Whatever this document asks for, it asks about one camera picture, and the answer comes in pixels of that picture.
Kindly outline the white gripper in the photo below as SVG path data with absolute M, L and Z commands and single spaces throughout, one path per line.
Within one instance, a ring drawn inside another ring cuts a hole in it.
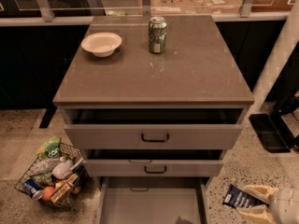
M 250 208 L 238 207 L 237 212 L 244 219 L 255 224 L 299 224 L 299 189 L 246 185 L 242 190 L 270 204 L 270 210 L 264 204 Z

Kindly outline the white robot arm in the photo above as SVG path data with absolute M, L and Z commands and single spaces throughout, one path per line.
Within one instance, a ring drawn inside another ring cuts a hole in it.
M 261 109 L 266 96 L 278 79 L 278 75 L 290 58 L 298 40 L 299 0 L 296 0 L 253 89 L 255 101 L 249 109 L 250 114 Z M 298 189 L 247 185 L 243 190 L 249 191 L 252 196 L 262 199 L 265 203 L 269 202 L 268 206 L 262 204 L 250 208 L 238 207 L 237 212 L 246 220 L 252 221 L 254 224 L 298 224 Z

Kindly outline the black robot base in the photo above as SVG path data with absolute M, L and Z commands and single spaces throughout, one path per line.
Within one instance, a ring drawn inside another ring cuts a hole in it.
M 283 153 L 299 148 L 299 135 L 291 132 L 280 115 L 252 114 L 249 121 L 268 152 Z

